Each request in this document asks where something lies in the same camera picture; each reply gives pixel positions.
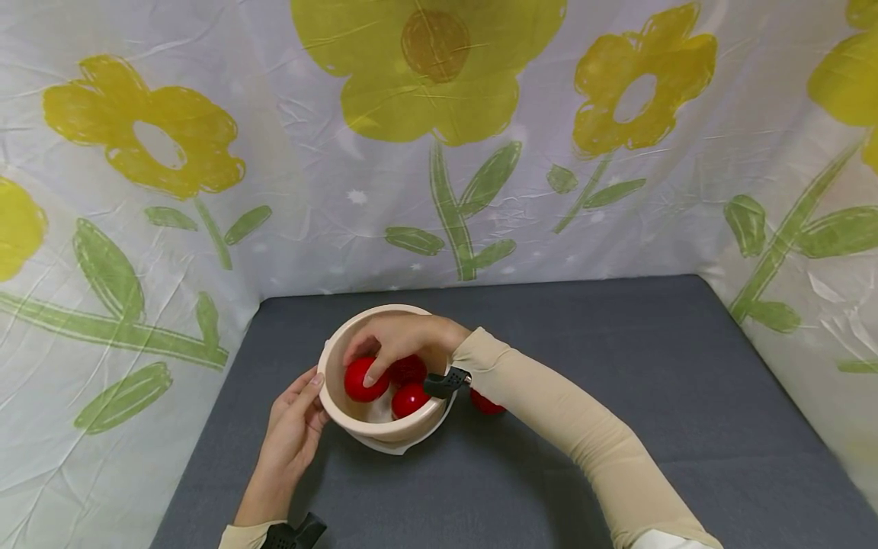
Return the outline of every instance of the gray mat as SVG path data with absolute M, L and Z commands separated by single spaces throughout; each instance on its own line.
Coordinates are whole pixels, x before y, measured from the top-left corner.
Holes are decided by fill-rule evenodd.
M 878 539 L 878 519 L 723 305 L 681 276 L 264 302 L 153 547 L 216 547 L 270 403 L 350 316 L 392 302 L 484 326 L 585 388 L 643 439 L 727 549 Z M 401 458 L 328 428 L 291 520 L 307 510 L 329 524 L 321 547 L 611 546 L 579 471 L 511 415 L 482 416 L 467 398 Z

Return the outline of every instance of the flower petal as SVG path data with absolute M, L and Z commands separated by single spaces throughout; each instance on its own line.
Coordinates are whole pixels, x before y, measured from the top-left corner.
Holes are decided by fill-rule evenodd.
M 866 145 L 863 147 L 863 162 L 868 164 L 878 175 L 878 129 L 872 130 Z
M 180 170 L 173 170 L 156 161 L 136 138 L 108 147 L 105 156 L 113 168 L 133 183 L 180 200 L 198 194 L 200 173 L 191 167 L 190 159 Z
M 0 177 L 0 281 L 21 271 L 42 245 L 47 227 L 46 214 L 31 195 Z
M 402 27 L 417 10 L 412 2 L 292 0 L 292 21 L 302 47 L 332 76 L 355 71 L 387 73 L 402 59 Z
M 425 88 L 434 106 L 435 129 L 450 147 L 482 141 L 502 132 L 518 106 L 515 71 L 471 82 Z
M 52 86 L 43 92 L 46 123 L 77 145 L 106 144 L 119 132 L 113 105 L 80 82 Z
M 878 33 L 839 42 L 808 80 L 808 95 L 848 126 L 878 124 Z
M 357 72 L 342 88 L 344 119 L 370 139 L 414 141 L 433 128 L 441 100 L 425 89 L 411 75 Z
M 136 119 L 147 104 L 149 88 L 128 61 L 116 55 L 95 55 L 79 62 L 85 80 L 119 114 Z
M 576 112 L 573 142 L 583 160 L 607 154 L 625 143 L 627 124 L 616 122 L 612 109 L 615 109 L 615 103 L 612 108 L 586 103 Z
M 604 34 L 579 60 L 573 85 L 576 91 L 589 98 L 592 105 L 615 108 L 615 102 L 625 89 L 643 74 L 643 56 L 637 54 L 631 42 L 616 34 Z
M 160 127 L 185 153 L 186 164 L 179 176 L 186 183 L 178 181 L 176 190 L 165 191 L 180 198 L 191 193 L 194 184 L 196 189 L 200 186 L 208 192 L 222 192 L 243 179 L 244 161 L 228 154 L 229 143 L 238 136 L 238 125 L 201 93 L 178 86 L 155 90 L 143 120 Z M 162 179 L 156 185 L 171 181 L 176 180 Z
M 471 46 L 461 80 L 492 70 L 520 72 L 549 45 L 567 11 L 566 0 L 433 0 L 429 4 L 451 11 L 469 30 Z
M 716 67 L 716 38 L 700 34 L 681 47 L 646 58 L 646 72 L 656 76 L 655 95 L 630 123 L 625 146 L 631 150 L 657 145 L 672 132 L 677 110 L 710 84 Z
M 226 147 L 238 136 L 238 125 L 219 106 L 189 88 L 169 86 L 153 91 L 140 119 L 155 124 L 188 150 Z
M 247 173 L 247 164 L 228 151 L 216 150 L 210 155 L 200 155 L 192 160 L 198 173 L 198 181 L 205 192 L 223 192 L 241 182 Z
M 878 0 L 847 0 L 847 24 L 867 31 L 878 23 Z
M 640 32 L 640 49 L 656 54 L 673 48 L 677 42 L 688 38 L 698 21 L 701 6 L 696 2 L 683 4 L 661 11 L 650 17 Z

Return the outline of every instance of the right hand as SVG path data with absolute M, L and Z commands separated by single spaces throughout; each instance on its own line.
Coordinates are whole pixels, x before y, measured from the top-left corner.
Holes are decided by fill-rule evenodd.
M 366 373 L 364 386 L 372 386 L 391 364 L 435 346 L 452 354 L 470 335 L 460 324 L 432 314 L 388 314 L 377 316 L 354 334 L 344 352 L 345 366 L 360 357 L 375 357 Z

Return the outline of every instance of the beige arm sleeve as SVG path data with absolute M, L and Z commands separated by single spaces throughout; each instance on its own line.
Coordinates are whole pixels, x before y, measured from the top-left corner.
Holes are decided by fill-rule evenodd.
M 472 388 L 515 414 L 582 469 L 616 549 L 629 549 L 648 530 L 722 548 L 634 432 L 570 380 L 481 328 L 457 348 L 453 359 L 472 374 Z
M 219 541 L 219 549 L 259 549 L 265 543 L 269 526 L 281 524 L 283 520 L 258 524 L 257 526 L 227 526 Z

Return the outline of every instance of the fabric backdrop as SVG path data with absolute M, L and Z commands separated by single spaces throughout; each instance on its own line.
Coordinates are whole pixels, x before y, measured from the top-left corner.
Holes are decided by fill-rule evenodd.
M 693 271 L 878 506 L 876 21 L 6 0 L 0 546 L 148 546 L 263 299 Z

